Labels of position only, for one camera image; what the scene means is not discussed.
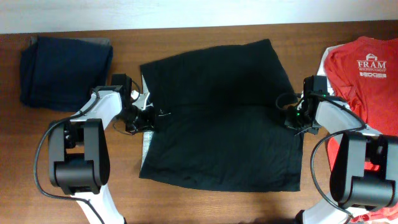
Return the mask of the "black t-shirt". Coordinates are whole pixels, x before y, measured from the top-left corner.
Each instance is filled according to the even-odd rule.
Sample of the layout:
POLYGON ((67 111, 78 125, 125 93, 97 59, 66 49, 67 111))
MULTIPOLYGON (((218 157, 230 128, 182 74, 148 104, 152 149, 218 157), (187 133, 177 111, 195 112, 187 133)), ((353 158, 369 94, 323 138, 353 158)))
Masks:
POLYGON ((155 130, 140 178, 227 192, 300 190, 303 135, 286 127, 294 89, 269 39, 141 65, 155 130))

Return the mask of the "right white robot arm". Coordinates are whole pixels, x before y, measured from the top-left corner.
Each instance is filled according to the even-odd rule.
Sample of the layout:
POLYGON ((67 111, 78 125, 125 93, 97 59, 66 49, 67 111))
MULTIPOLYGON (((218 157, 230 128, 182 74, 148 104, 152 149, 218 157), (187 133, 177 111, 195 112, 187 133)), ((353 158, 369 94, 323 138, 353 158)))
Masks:
POLYGON ((384 135, 354 114, 342 99, 325 94, 303 95, 289 115, 304 131, 320 127, 329 134, 310 156, 313 183, 322 199, 301 210, 294 223, 349 223, 366 212, 397 205, 397 137, 384 135), (315 155, 330 138, 340 140, 325 194, 315 175, 315 155))

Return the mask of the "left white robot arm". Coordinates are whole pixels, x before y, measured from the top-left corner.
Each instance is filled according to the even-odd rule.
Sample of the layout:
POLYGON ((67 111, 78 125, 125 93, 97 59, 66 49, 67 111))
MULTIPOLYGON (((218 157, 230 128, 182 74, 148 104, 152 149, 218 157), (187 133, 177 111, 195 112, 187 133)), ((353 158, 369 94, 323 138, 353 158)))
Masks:
POLYGON ((75 201, 90 223, 125 223, 108 187, 110 159, 105 129, 125 112, 137 116, 152 105, 149 93, 122 85, 97 86, 90 99, 49 134, 49 177, 75 201))

